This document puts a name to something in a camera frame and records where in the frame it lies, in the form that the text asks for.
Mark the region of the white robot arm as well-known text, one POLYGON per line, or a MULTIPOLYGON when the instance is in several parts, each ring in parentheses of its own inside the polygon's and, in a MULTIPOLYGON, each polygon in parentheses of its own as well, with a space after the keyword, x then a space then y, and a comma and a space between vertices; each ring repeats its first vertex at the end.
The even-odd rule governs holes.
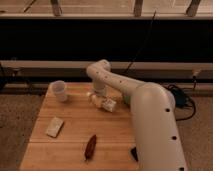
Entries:
POLYGON ((174 116, 174 96, 163 86, 111 72, 107 60, 86 68, 93 92, 110 86, 130 97, 130 111, 140 171, 188 171, 174 116))

